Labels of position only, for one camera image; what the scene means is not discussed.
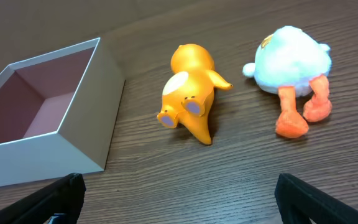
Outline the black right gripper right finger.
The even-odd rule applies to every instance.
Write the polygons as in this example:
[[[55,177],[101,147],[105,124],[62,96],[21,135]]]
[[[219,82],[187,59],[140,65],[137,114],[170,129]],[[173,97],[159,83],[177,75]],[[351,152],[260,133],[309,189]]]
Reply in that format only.
[[[288,173],[279,175],[275,198],[283,224],[358,224],[358,210]]]

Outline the white yellow plush duck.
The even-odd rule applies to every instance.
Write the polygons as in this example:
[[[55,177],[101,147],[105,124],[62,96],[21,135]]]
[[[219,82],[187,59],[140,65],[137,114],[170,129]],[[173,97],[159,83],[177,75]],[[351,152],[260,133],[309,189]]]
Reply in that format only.
[[[267,36],[255,60],[243,66],[245,77],[253,78],[261,90],[278,95],[278,135],[299,138],[308,132],[309,123],[330,115],[330,51],[328,44],[317,42],[300,28],[284,26]]]

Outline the orange plastic bear toy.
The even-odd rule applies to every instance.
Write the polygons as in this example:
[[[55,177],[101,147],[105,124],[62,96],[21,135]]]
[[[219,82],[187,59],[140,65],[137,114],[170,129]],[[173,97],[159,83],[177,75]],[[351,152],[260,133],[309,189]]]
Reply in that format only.
[[[170,65],[174,75],[163,88],[158,121],[166,128],[182,124],[201,143],[212,144],[208,115],[214,90],[230,90],[233,85],[215,71],[212,56],[200,45],[179,45]]]

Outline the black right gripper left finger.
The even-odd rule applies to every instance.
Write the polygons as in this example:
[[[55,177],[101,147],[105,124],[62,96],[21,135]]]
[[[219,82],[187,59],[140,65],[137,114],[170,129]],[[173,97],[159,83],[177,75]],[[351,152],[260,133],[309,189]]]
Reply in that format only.
[[[76,224],[85,192],[83,176],[69,174],[0,210],[0,224]]]

